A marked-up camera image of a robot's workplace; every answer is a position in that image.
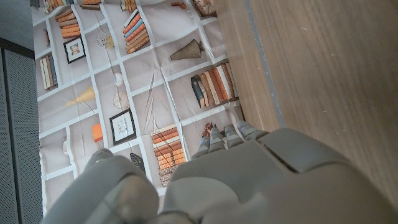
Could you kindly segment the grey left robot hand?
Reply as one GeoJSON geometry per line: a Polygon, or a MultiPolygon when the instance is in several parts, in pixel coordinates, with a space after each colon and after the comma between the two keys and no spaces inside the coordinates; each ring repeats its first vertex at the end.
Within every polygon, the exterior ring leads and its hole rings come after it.
{"type": "Polygon", "coordinates": [[[293,129],[212,129],[160,199],[146,175],[95,152],[44,223],[396,223],[397,210],[347,159],[293,129]]]}

